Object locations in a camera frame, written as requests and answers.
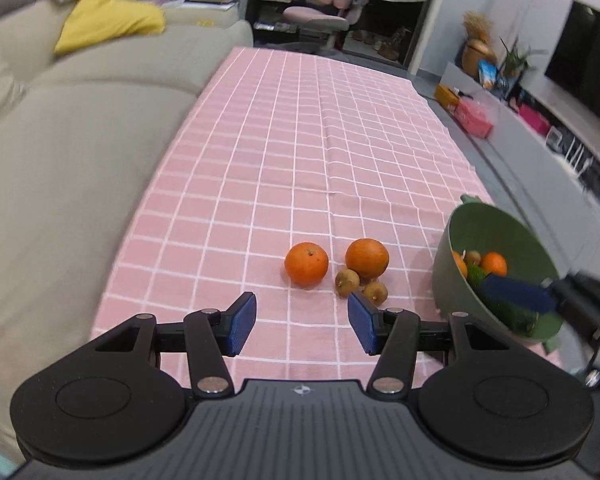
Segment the chair seat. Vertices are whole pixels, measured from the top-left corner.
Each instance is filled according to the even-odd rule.
[[[283,16],[292,23],[326,32],[349,30],[349,22],[339,16],[330,16],[311,7],[287,7]]]

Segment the green basket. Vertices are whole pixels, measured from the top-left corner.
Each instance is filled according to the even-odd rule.
[[[513,216],[468,195],[462,196],[462,202],[451,214],[438,245],[433,263],[433,297],[447,315],[460,310],[509,332],[475,295],[460,273],[452,251],[496,251],[507,261],[508,276],[534,285],[540,285],[545,278],[557,279],[558,272],[538,239]],[[561,326],[560,316],[543,314],[529,338],[516,338],[530,344],[546,342]]]

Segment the circular black disc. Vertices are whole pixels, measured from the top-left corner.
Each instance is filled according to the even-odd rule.
[[[576,451],[593,421],[589,392],[526,352],[475,351],[431,376],[418,408],[444,444],[502,465],[533,465]]]
[[[34,458],[97,465],[160,444],[185,408],[182,388],[168,374],[129,354],[95,352],[79,367],[59,362],[25,382],[13,396],[11,420]]]

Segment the tv stand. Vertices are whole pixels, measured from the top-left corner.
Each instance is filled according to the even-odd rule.
[[[470,95],[484,94],[485,99],[496,103],[498,121],[490,136],[472,137],[472,141],[481,152],[494,153],[500,159],[498,163],[504,163],[515,177],[514,183],[504,182],[513,199],[518,192],[524,192],[528,202],[535,206],[543,222],[542,228],[536,229],[551,232],[559,248],[560,254],[552,253],[558,271],[582,269],[600,277],[600,205],[591,193],[583,192],[573,170],[545,146],[544,137],[454,64],[448,63],[440,82]],[[564,101],[555,105],[559,101],[557,92],[549,91],[547,86],[536,88],[542,95],[538,100],[557,118],[565,118],[564,123],[587,146],[592,142],[591,151],[596,150],[598,156],[600,128],[592,128],[593,122],[578,115],[573,103]],[[528,92],[538,97],[531,88]]]

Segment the beige couch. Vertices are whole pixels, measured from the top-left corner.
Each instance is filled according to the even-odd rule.
[[[161,36],[54,60],[70,10],[39,0],[0,20],[0,451],[14,460],[14,390],[87,341],[156,165],[231,49],[253,44],[232,11],[170,10]],[[200,19],[220,26],[187,24]]]

